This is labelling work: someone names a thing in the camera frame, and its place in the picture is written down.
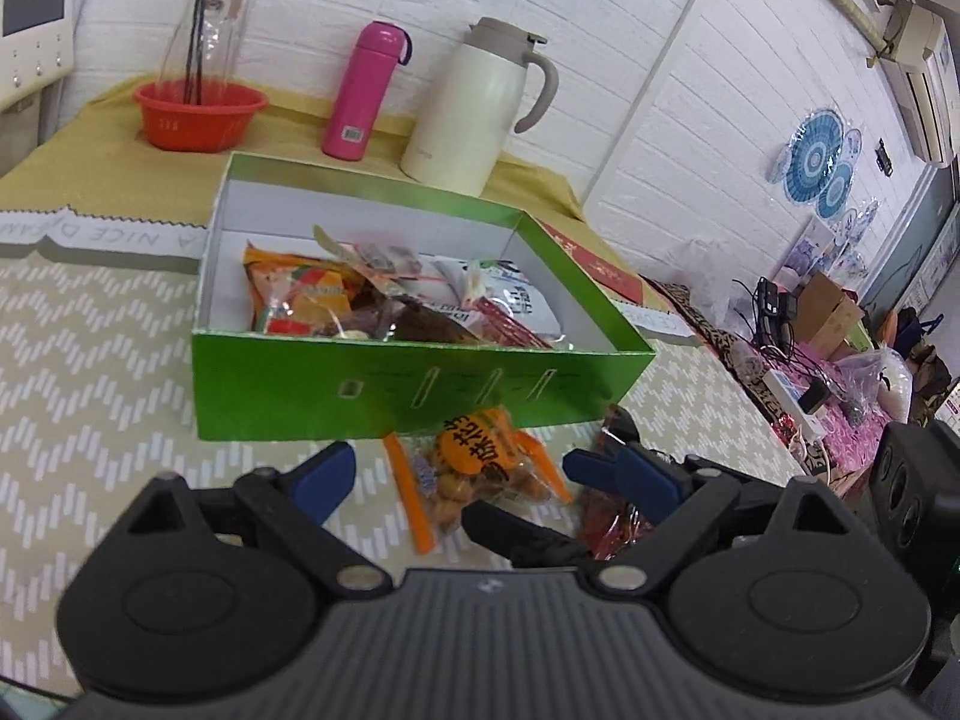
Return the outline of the clear red-edged jerky packet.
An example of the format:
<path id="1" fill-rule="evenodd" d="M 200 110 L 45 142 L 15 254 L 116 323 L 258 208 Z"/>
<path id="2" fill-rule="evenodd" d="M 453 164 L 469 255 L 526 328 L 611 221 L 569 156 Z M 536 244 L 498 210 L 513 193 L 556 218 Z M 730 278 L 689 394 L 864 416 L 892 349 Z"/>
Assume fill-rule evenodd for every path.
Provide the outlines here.
<path id="1" fill-rule="evenodd" d="M 364 265 L 386 277 L 418 278 L 423 271 L 418 254 L 403 245 L 362 242 L 353 245 L 353 250 Z"/>

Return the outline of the orange peanut snack packet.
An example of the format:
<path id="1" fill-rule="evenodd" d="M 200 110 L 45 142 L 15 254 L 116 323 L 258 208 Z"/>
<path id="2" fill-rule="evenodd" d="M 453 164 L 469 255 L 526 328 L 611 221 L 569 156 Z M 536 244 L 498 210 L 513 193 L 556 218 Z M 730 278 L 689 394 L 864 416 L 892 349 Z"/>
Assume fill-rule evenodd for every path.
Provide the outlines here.
<path id="1" fill-rule="evenodd" d="M 573 500 L 544 444 L 514 426 L 503 406 L 455 416 L 431 436 L 389 434 L 382 447 L 420 554 L 457 530 L 477 500 Z"/>

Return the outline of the mustard yellow cloth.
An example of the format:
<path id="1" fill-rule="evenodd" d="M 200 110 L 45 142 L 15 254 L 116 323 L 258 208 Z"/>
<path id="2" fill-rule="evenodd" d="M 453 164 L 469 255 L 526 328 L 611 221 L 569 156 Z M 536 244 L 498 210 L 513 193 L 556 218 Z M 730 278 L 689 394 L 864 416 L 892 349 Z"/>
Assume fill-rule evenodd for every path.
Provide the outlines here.
<path id="1" fill-rule="evenodd" d="M 228 156 L 176 153 L 150 145 L 133 99 L 145 80 L 130 78 L 91 99 L 45 145 L 2 177 L 5 211 L 53 211 L 203 224 L 212 213 Z M 412 130 L 408 115 L 377 124 L 364 160 L 344 163 L 319 148 L 331 103 L 324 98 L 262 85 L 268 106 L 254 115 L 239 148 L 284 160 L 404 179 L 398 160 Z"/>

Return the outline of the orange green chinese snack bag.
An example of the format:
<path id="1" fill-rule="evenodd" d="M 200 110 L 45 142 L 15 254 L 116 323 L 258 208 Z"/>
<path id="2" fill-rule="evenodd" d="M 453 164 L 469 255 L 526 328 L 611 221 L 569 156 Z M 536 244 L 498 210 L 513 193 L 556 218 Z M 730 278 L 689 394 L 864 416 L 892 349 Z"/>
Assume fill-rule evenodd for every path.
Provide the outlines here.
<path id="1" fill-rule="evenodd" d="M 332 338 L 350 332 L 370 336 L 366 325 L 382 296 L 352 266 L 247 244 L 242 268 L 254 332 L 284 337 Z"/>

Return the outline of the cream thermos jug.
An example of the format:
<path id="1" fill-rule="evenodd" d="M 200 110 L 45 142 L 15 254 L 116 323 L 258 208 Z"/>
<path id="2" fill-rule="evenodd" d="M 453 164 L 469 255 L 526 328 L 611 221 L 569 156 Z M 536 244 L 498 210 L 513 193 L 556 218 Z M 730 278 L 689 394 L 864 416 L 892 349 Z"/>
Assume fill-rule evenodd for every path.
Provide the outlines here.
<path id="1" fill-rule="evenodd" d="M 400 169 L 420 184 L 477 197 L 509 135 L 535 127 L 560 76 L 547 39 L 483 16 L 428 89 Z"/>

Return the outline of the red plastic basket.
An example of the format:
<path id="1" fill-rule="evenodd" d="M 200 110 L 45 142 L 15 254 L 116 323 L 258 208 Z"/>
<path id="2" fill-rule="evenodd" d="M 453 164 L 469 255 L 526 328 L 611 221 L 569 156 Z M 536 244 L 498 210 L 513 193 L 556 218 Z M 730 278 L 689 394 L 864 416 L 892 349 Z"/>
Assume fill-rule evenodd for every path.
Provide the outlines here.
<path id="1" fill-rule="evenodd" d="M 235 149 L 254 115 L 268 106 L 267 94 L 238 83 L 226 85 L 217 104 L 184 103 L 179 82 L 145 83 L 135 89 L 133 99 L 142 111 L 145 140 L 178 153 Z"/>

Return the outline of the red envelope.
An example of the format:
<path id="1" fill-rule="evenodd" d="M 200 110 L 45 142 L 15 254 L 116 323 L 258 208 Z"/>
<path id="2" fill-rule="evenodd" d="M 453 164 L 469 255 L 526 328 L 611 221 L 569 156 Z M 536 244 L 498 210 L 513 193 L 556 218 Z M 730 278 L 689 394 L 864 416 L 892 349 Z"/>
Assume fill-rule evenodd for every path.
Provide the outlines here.
<path id="1" fill-rule="evenodd" d="M 573 259 L 594 281 L 597 281 L 604 288 L 610 289 L 625 301 L 631 302 L 631 304 L 643 304 L 644 289 L 640 277 L 628 273 L 615 263 L 602 259 L 599 255 L 592 254 L 590 250 L 584 249 L 582 245 L 563 234 L 562 231 L 558 231 L 551 224 L 542 221 L 540 226 L 550 234 L 550 237 L 566 252 L 566 255 Z"/>

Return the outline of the white cartoon snack bag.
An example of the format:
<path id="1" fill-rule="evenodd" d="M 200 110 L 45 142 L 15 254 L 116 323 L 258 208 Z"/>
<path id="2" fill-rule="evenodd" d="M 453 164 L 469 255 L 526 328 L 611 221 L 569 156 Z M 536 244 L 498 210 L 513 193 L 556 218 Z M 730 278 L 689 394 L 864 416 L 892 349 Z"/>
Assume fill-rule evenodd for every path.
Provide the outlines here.
<path id="1" fill-rule="evenodd" d="M 443 259 L 436 264 L 464 309 L 480 309 L 484 299 L 534 333 L 540 340 L 565 336 L 562 322 L 544 293 L 512 260 Z"/>

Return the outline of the brown cardboard box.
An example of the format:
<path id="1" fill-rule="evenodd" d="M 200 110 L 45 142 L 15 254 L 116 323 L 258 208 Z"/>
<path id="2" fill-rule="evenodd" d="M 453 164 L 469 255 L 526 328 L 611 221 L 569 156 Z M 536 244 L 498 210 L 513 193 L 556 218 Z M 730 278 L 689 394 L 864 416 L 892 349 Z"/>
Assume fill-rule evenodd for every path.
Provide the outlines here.
<path id="1" fill-rule="evenodd" d="M 828 359 L 861 319 L 862 309 L 850 294 L 817 271 L 797 298 L 794 340 Z"/>

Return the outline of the blue paper fan decoration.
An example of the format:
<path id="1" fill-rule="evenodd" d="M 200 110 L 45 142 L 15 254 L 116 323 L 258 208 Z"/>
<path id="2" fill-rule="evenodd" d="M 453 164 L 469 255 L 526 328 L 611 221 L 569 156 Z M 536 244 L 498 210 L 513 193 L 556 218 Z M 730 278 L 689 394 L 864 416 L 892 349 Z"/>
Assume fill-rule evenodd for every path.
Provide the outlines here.
<path id="1" fill-rule="evenodd" d="M 817 109 L 800 122 L 789 142 L 784 192 L 791 202 L 813 202 L 833 177 L 843 148 L 844 122 L 833 109 Z"/>

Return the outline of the dark red snack packet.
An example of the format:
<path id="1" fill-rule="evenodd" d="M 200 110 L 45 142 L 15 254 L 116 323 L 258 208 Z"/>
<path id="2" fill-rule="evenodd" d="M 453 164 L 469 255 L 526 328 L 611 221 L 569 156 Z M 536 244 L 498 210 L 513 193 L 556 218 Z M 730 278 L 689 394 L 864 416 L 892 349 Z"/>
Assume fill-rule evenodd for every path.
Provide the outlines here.
<path id="1" fill-rule="evenodd" d="M 623 406 L 610 405 L 590 450 L 604 460 L 612 460 L 622 445 L 638 440 L 640 433 L 633 416 Z M 578 511 L 578 539 L 599 561 L 610 561 L 652 530 L 651 523 L 631 502 L 584 483 L 578 493 Z"/>

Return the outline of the black chopsticks pair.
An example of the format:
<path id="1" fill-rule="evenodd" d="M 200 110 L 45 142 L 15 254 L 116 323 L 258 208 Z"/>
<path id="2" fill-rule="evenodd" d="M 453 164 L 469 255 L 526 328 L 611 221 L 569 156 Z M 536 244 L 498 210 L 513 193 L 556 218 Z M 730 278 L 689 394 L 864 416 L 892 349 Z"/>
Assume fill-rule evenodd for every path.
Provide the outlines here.
<path id="1" fill-rule="evenodd" d="M 202 102 L 203 23 L 205 23 L 205 0 L 194 0 L 189 46 L 187 46 L 187 59 L 185 59 L 182 100 L 185 104 L 195 104 L 195 106 Z"/>

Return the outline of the pink thermos bottle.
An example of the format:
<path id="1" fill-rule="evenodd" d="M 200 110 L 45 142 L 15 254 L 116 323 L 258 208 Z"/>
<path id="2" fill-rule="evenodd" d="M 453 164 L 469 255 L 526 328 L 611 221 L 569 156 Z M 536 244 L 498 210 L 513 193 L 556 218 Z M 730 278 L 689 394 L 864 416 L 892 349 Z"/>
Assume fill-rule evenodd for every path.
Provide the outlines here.
<path id="1" fill-rule="evenodd" d="M 322 153 L 342 161 L 363 158 L 392 75 L 412 54 L 410 34 L 394 23 L 371 21 L 361 30 L 320 142 Z"/>

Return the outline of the wall air conditioner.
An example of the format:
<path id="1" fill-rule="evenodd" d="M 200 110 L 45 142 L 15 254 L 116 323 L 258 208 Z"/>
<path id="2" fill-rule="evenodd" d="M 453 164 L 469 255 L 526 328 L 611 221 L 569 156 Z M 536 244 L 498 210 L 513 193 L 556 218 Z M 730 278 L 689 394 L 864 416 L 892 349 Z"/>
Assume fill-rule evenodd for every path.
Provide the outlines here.
<path id="1" fill-rule="evenodd" d="M 958 156 L 958 75 L 942 16 L 898 0 L 885 28 L 880 63 L 914 154 L 949 167 Z"/>

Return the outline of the green cardboard box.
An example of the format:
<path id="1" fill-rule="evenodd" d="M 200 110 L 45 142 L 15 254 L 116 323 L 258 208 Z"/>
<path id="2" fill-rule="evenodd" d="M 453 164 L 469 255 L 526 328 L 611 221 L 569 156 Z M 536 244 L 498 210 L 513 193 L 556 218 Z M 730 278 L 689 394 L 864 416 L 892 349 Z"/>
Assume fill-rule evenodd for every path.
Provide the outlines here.
<path id="1" fill-rule="evenodd" d="M 338 242 L 508 259 L 547 298 L 562 349 L 262 335 L 248 245 L 317 255 Z M 519 426 L 600 418 L 654 359 L 640 332 L 527 211 L 391 177 L 235 153 L 213 205 L 192 333 L 203 440 L 377 439 L 503 406 Z"/>

